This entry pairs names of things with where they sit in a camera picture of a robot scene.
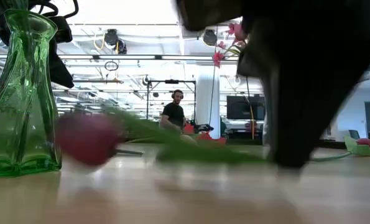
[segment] desk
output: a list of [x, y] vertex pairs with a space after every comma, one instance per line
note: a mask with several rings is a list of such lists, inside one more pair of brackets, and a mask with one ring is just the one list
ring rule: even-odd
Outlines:
[[370, 224], [370, 158], [310, 164], [300, 180], [268, 167], [171, 169], [139, 157], [116, 157], [88, 175], [64, 164], [0, 179], [0, 224], [13, 223]]

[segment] monitor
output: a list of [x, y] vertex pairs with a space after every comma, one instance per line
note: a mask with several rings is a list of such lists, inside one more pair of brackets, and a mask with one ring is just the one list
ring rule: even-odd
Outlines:
[[245, 96], [226, 97], [226, 115], [228, 119], [251, 119], [250, 105], [254, 119], [263, 121], [265, 118], [265, 98], [250, 96], [248, 101]]

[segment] green object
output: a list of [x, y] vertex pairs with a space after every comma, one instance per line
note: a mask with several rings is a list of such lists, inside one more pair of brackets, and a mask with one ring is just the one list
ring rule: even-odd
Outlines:
[[313, 162], [325, 162], [325, 161], [333, 161], [336, 159], [342, 159], [350, 155], [355, 155], [355, 156], [370, 156], [370, 147], [366, 145], [359, 145], [355, 139], [344, 136], [345, 140], [345, 146], [346, 150], [348, 152], [338, 155], [338, 156], [329, 156], [329, 157], [317, 157], [317, 158], [312, 158], [311, 161]]
[[348, 152], [355, 156], [370, 156], [370, 147], [359, 145], [355, 139], [345, 136], [345, 145]]
[[28, 0], [2, 0], [1, 3], [5, 9], [27, 10], [29, 7]]
[[265, 159], [257, 155], [237, 152], [228, 146], [218, 146], [212, 142], [194, 144], [180, 139], [175, 132], [156, 128], [148, 120], [137, 119], [125, 111], [111, 108], [106, 110], [117, 123], [134, 131], [138, 136], [147, 136], [156, 142], [163, 142], [163, 150], [157, 156], [159, 162], [202, 162], [212, 164], [261, 163]]
[[[17, 8], [27, 4], [7, 2]], [[48, 65], [57, 26], [27, 10], [9, 9], [5, 18], [11, 39], [0, 78], [0, 176], [59, 170], [62, 154], [54, 144], [57, 109]]]

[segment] green glass vase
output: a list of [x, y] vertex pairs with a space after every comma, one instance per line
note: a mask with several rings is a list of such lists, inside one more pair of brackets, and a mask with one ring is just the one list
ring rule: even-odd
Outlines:
[[9, 9], [9, 52], [0, 79], [0, 176], [59, 170], [57, 117], [49, 76], [49, 41], [57, 26], [44, 16]]

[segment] pink flower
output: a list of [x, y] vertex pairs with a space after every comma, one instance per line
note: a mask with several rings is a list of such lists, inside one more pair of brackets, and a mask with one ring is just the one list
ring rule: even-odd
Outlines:
[[222, 48], [222, 49], [225, 49], [226, 48], [226, 46], [225, 46], [225, 44], [224, 44], [223, 41], [221, 41], [217, 46], [220, 47], [220, 48]]
[[234, 36], [238, 40], [245, 40], [247, 35], [244, 33], [243, 29], [241, 28], [241, 23], [240, 24], [235, 24], [233, 27], [234, 30]]
[[229, 35], [234, 34], [234, 40], [233, 44], [239, 42], [239, 41], [244, 41], [247, 38], [247, 35], [244, 33], [243, 29], [241, 28], [241, 23], [240, 24], [235, 24], [231, 23], [229, 24]]
[[234, 34], [234, 25], [235, 25], [234, 23], [229, 24], [229, 31], [228, 31], [229, 35]]
[[214, 61], [214, 65], [218, 68], [221, 67], [221, 61], [224, 59], [224, 54], [221, 52], [215, 52], [214, 56], [212, 57], [212, 60]]

